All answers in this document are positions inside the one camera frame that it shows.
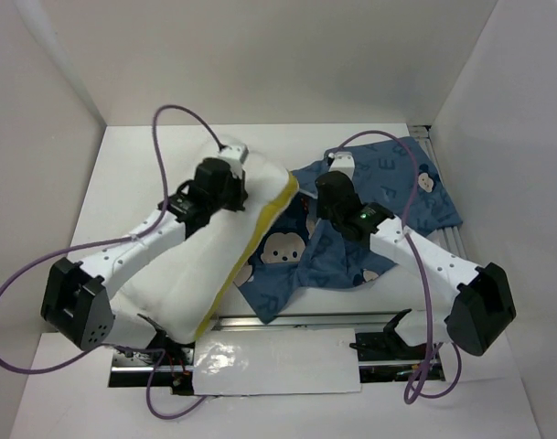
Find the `blue printed pillowcase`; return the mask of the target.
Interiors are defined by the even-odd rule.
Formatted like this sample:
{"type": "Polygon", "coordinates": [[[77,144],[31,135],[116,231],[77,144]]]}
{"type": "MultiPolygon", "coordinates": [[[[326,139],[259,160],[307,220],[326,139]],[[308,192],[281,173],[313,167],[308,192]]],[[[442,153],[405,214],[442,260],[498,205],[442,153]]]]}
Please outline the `blue printed pillowcase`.
{"type": "Polygon", "coordinates": [[[370,233],[393,216],[423,236],[462,219],[439,172],[411,137],[347,147],[353,177],[329,177],[326,159],[294,171],[300,191],[243,266],[235,284],[263,323],[299,288],[348,290],[393,268],[371,252],[370,233]]]}

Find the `white pillow yellow underside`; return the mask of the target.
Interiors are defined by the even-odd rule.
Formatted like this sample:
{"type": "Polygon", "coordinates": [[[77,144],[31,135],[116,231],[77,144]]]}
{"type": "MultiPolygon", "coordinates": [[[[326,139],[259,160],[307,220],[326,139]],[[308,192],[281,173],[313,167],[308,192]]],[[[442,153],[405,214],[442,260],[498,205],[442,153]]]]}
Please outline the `white pillow yellow underside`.
{"type": "Polygon", "coordinates": [[[298,191],[292,173],[264,153],[244,165],[243,211],[215,213],[209,225],[150,262],[114,295],[113,344],[145,348],[160,328],[175,342],[194,342],[262,238],[298,191]]]}

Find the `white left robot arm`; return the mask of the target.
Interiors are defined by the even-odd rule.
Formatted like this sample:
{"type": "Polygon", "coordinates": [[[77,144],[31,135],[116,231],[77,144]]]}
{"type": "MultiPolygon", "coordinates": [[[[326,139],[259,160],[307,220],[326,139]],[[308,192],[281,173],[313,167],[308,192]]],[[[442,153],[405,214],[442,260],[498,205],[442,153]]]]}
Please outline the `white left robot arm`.
{"type": "Polygon", "coordinates": [[[164,252],[207,226],[221,209],[240,211],[247,198],[243,165],[248,151],[227,147],[205,158],[193,179],[168,195],[146,219],[113,246],[72,262],[63,257],[49,271],[41,306],[43,319],[82,351],[105,344],[131,348],[146,365],[166,354],[150,318],[114,311],[111,301],[124,284],[164,252]]]}

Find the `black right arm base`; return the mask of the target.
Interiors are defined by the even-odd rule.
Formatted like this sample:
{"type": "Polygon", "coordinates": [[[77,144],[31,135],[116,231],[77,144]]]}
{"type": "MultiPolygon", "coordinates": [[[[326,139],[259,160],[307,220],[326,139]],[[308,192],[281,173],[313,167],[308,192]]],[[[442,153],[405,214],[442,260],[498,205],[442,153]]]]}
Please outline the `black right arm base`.
{"type": "Polygon", "coordinates": [[[426,344],[409,346],[395,332],[409,312],[402,310],[381,331],[357,333],[349,344],[357,353],[362,384],[406,382],[425,359],[426,344]]]}

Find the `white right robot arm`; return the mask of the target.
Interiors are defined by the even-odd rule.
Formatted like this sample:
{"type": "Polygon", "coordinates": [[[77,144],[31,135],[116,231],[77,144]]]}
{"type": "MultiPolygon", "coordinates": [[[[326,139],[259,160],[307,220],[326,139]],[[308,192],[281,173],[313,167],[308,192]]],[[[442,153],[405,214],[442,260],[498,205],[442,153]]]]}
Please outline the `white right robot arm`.
{"type": "Polygon", "coordinates": [[[514,320],[516,309],[505,271],[481,267],[429,241],[378,203],[363,203],[351,179],[329,171],[316,180],[317,215],[348,241],[426,280],[439,308],[404,310],[385,327],[384,347],[406,358],[427,341],[455,343],[480,357],[514,320]]]}

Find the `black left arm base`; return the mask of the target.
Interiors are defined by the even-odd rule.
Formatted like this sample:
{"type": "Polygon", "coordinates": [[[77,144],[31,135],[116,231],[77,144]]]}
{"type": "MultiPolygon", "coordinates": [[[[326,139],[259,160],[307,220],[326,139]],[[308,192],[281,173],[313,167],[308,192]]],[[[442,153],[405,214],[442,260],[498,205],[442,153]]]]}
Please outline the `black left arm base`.
{"type": "Polygon", "coordinates": [[[108,379],[109,388],[169,389],[172,395],[194,394],[195,343],[178,344],[157,330],[146,350],[116,349],[108,379]]]}

